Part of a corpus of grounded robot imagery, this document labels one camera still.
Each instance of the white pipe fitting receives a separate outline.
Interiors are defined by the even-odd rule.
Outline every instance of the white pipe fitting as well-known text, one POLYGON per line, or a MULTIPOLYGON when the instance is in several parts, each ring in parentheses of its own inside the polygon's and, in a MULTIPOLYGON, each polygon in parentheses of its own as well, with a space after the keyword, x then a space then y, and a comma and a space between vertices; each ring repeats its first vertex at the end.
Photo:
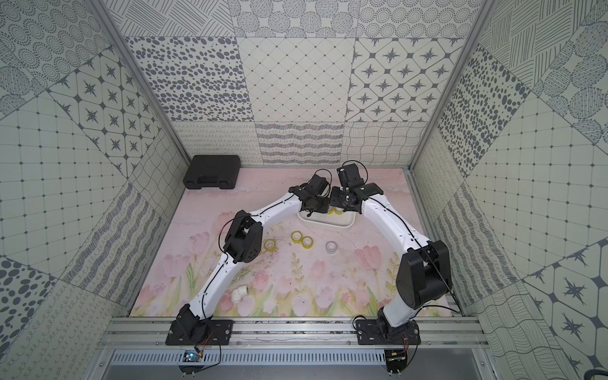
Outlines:
POLYGON ((247 285, 239 286, 237 289, 234 289, 230 294, 230 300, 232 303, 239 303, 243 297, 249 294, 249 290, 247 289, 247 285))

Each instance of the metal vent grille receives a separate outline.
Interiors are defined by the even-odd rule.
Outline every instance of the metal vent grille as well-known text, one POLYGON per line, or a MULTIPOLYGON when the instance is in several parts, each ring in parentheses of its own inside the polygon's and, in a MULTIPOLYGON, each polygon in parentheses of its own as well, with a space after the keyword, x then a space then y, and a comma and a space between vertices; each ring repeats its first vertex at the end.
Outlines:
MULTIPOLYGON (((112 365, 176 365, 182 362, 186 350, 116 350, 112 365)), ((202 362, 188 365, 210 365, 219 361, 219 350, 205 350, 202 362)), ((370 365, 384 363, 384 350, 374 348, 350 350, 247 350, 222 351, 225 365, 370 365)))

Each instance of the pink floral mat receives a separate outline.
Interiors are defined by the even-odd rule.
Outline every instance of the pink floral mat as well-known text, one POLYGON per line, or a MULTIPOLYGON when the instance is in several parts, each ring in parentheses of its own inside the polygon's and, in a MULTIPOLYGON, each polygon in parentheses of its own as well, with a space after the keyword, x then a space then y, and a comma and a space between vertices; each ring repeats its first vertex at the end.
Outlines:
MULTIPOLYGON (((241 169, 233 190, 186 190, 131 316, 177 315, 217 264, 218 234, 224 223, 241 209, 253 211, 270 204, 313 173, 314 169, 241 169)), ((369 173, 369 181, 383 189, 392 206, 422 230, 403 171, 371 169, 369 173)), ((333 184, 339 184, 335 175, 333 184)), ((270 238, 277 242, 276 250, 263 252, 245 265, 222 296, 215 316, 375 316, 396 295, 399 256, 361 215, 347 232, 311 229, 290 216, 264 231, 264 239, 270 238), (313 238, 312 248, 291 241, 296 230, 313 238), (325 250, 330 240, 338 245, 334 254, 325 250), (249 295, 233 305, 230 292, 241 285, 247 285, 249 295)), ((447 306, 445 297, 437 303, 447 306)), ((419 315, 450 313, 428 308, 419 315)))

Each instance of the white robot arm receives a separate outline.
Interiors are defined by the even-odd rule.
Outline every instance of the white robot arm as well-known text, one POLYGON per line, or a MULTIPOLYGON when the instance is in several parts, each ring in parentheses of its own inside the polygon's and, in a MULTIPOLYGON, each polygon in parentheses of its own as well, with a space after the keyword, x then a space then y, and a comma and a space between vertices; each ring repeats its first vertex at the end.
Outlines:
POLYGON ((400 339, 401 326, 428 302, 451 290, 447 247, 441 241, 430 242, 405 221, 392 209, 376 184, 366 184, 362 180, 355 164, 342 166, 337 171, 341 186, 333 187, 330 196, 322 195, 326 194, 330 184, 314 174, 310 181, 291 187, 287 194, 271 205, 250 213, 241 210, 236 214, 225 237, 224 255, 202 290, 182 307, 174 322, 179 325, 182 337, 196 343, 197 339, 193 337, 199 334, 196 326, 200 321, 210 320, 234 276, 260 253, 264 227, 268 228, 302 210, 326 213, 329 206, 335 206, 345 212, 359 212, 400 253, 401 265, 396 279, 398 295, 378 312, 379 330, 384 336, 397 335, 400 339))

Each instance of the black mounting plate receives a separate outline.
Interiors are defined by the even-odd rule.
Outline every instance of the black mounting plate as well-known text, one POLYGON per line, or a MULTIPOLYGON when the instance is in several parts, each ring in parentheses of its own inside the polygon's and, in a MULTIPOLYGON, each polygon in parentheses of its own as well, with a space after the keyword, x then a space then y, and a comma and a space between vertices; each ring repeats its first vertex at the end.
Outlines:
MULTIPOLYGON (((354 325, 357 328, 357 340, 360 346, 382 344, 395 344, 403 346, 403 337, 401 334, 396 337, 382 340, 378 334, 378 325, 376 324, 376 319, 358 319, 354 321, 354 325)), ((410 321, 406 326, 404 326, 403 334, 406 335, 409 345, 420 344, 420 331, 416 322, 410 321)))
MULTIPOLYGON (((165 341, 165 345, 168 346, 190 346, 200 343, 204 340, 207 332, 205 332, 205 336, 201 336, 196 338, 196 342, 192 339, 189 339, 187 336, 180 336, 179 327, 177 327, 177 321, 174 320, 171 323, 171 330, 173 333, 167 335, 167 340, 165 341)), ((234 321, 231 319, 212 319, 208 322, 207 326, 213 332, 213 336, 207 342, 208 346, 213 345, 222 345, 225 346, 230 342, 230 336, 232 335, 232 325, 234 325, 234 321)))

